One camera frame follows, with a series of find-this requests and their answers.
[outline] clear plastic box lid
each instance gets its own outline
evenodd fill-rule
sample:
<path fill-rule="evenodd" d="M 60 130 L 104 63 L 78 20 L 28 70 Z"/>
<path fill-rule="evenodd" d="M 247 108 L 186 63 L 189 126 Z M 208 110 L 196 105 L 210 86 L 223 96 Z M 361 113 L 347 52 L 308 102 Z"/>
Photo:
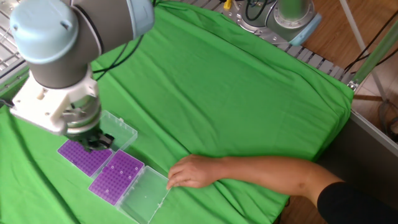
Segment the clear plastic box lid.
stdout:
<path fill-rule="evenodd" d="M 138 137 L 135 129 L 108 111 L 102 111 L 99 125 L 104 133 L 115 138 L 110 149 L 86 152 L 82 145 L 70 140 L 58 149 L 61 156 L 92 178 L 98 176 L 117 150 L 125 150 Z"/>
<path fill-rule="evenodd" d="M 150 223 L 169 191 L 168 178 L 146 166 L 125 194 L 119 211 L 140 224 Z"/>
<path fill-rule="evenodd" d="M 125 150 L 137 137 L 137 131 L 127 125 L 122 118 L 117 118 L 108 111 L 102 111 L 102 117 L 99 121 L 99 126 L 105 134 L 110 134 L 114 137 L 111 149 L 116 152 L 117 150 Z"/>

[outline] green table cover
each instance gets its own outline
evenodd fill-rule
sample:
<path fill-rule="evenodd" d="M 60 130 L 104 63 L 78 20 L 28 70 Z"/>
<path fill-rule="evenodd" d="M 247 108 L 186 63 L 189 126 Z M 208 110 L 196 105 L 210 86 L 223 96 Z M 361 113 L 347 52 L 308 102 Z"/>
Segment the green table cover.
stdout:
<path fill-rule="evenodd" d="M 126 152 L 163 175 L 189 154 L 314 160 L 348 120 L 347 86 L 225 16 L 162 2 L 155 18 L 139 50 L 99 88 L 103 108 L 139 132 Z M 57 154 L 65 140 L 0 109 L 0 223 L 134 223 Z M 152 223 L 272 223 L 287 198 L 237 180 L 174 188 Z"/>

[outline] silver metal pole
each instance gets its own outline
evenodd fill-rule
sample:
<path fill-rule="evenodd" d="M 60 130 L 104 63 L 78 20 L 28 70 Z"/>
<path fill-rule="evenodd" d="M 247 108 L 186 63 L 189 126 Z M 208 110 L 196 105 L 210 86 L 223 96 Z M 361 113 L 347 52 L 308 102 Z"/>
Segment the silver metal pole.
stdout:
<path fill-rule="evenodd" d="M 279 0 L 280 16 L 286 21 L 298 21 L 308 12 L 311 0 Z"/>

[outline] black cable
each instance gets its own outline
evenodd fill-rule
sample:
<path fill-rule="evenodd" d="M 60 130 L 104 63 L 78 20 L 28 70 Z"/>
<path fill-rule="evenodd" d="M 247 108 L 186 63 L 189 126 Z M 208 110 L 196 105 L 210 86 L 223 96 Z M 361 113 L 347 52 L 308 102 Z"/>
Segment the black cable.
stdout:
<path fill-rule="evenodd" d="M 383 27 L 379 30 L 379 32 L 373 37 L 373 40 L 370 41 L 370 43 L 363 49 L 363 51 L 356 57 L 354 62 L 350 63 L 345 69 L 344 72 L 348 72 L 354 64 L 356 64 L 358 61 L 365 59 L 369 55 L 365 56 L 365 58 L 361 59 L 361 56 L 368 50 L 368 48 L 373 44 L 373 42 L 380 36 L 380 34 L 383 32 L 383 30 L 388 26 L 388 24 L 395 18 L 395 16 L 398 15 L 398 10 L 390 17 L 390 19 L 383 25 Z"/>
<path fill-rule="evenodd" d="M 140 38 L 138 39 L 137 45 L 136 45 L 136 46 L 131 50 L 131 52 L 130 52 L 127 56 L 125 56 L 125 58 L 122 59 L 120 62 L 115 63 L 115 64 L 113 64 L 112 66 L 110 66 L 110 67 L 108 67 L 108 68 L 104 68 L 104 69 L 101 69 L 101 70 L 94 71 L 93 73 L 104 72 L 104 73 L 102 73 L 102 74 L 96 79 L 96 81 L 98 81 L 100 78 L 102 78 L 102 77 L 105 75 L 105 73 L 108 72 L 109 70 L 114 69 L 114 68 L 118 67 L 119 65 L 123 64 L 125 61 L 127 61 L 127 60 L 133 55 L 133 53 L 138 49 L 139 45 L 141 44 L 141 41 L 142 41 L 142 38 L 143 38 L 143 37 L 144 37 L 144 35 L 140 36 Z"/>
<path fill-rule="evenodd" d="M 385 62 L 386 60 L 389 60 L 392 56 L 394 56 L 394 54 L 396 54 L 398 52 L 398 48 L 396 48 L 395 51 L 393 51 L 391 54 L 389 54 L 385 59 L 381 60 L 379 63 L 376 64 L 376 66 L 381 65 L 383 62 Z"/>
<path fill-rule="evenodd" d="M 245 10 L 246 18 L 247 18 L 249 21 L 255 21 L 256 19 L 258 19 L 258 18 L 260 17 L 261 13 L 262 13 L 263 10 L 266 8 L 267 4 L 268 4 L 268 0 L 266 0 L 266 1 L 264 2 L 264 4 L 262 5 L 262 7 L 261 7 L 259 13 L 257 13 L 257 15 L 256 15 L 254 18 L 249 18 L 248 11 L 249 11 L 250 0 L 248 0 L 248 3 L 246 4 L 246 10 Z"/>
<path fill-rule="evenodd" d="M 156 0 L 153 0 L 152 2 L 152 6 L 155 7 L 156 6 Z M 99 72 L 103 72 L 97 79 L 96 81 L 98 81 L 100 78 L 102 78 L 108 71 L 110 71 L 111 69 L 114 69 L 116 67 L 118 67 L 119 65 L 121 65 L 122 63 L 124 63 L 129 57 L 131 57 L 133 55 L 133 53 L 137 50 L 138 46 L 140 45 L 142 38 L 144 37 L 144 35 L 140 36 L 137 45 L 133 48 L 133 50 L 123 59 L 121 60 L 119 63 L 116 63 L 120 57 L 122 56 L 122 54 L 124 53 L 124 51 L 127 48 L 127 44 L 125 44 L 124 48 L 122 49 L 122 51 L 120 52 L 120 54 L 118 55 L 118 57 L 116 57 L 116 59 L 113 61 L 113 63 L 108 67 L 108 68 L 104 68 L 104 69 L 100 69 L 100 70 L 95 70 L 93 71 L 94 74 L 99 73 Z"/>
<path fill-rule="evenodd" d="M 386 60 L 389 60 L 392 56 L 394 56 L 394 54 L 396 54 L 398 52 L 398 48 L 395 49 L 395 51 L 393 51 L 391 54 L 389 54 L 386 58 L 384 58 L 383 60 L 381 60 L 379 63 L 376 64 L 375 67 L 381 65 L 383 62 L 385 62 Z M 367 58 L 369 55 L 361 57 L 359 60 L 365 59 Z"/>
<path fill-rule="evenodd" d="M 4 100 L 4 99 L 0 99 L 0 105 L 1 104 L 4 104 L 4 105 L 8 106 L 9 108 L 14 107 L 14 104 L 12 102 L 8 102 L 7 100 Z"/>
<path fill-rule="evenodd" d="M 129 45 L 128 43 L 124 45 L 124 47 L 123 47 L 122 51 L 120 52 L 120 54 L 118 55 L 118 57 L 116 57 L 116 59 L 115 59 L 115 60 L 113 61 L 113 63 L 111 64 L 111 66 L 109 66 L 109 67 L 107 68 L 107 70 L 105 70 L 105 71 L 96 79 L 97 81 L 98 81 L 101 77 L 103 77 L 103 76 L 105 75 L 105 73 L 108 72 L 108 71 L 110 70 L 111 67 L 114 66 L 114 64 L 120 59 L 120 57 L 122 57 L 122 55 L 123 55 L 123 53 L 124 53 L 124 51 L 126 50 L 126 48 L 127 48 L 128 45 Z"/>

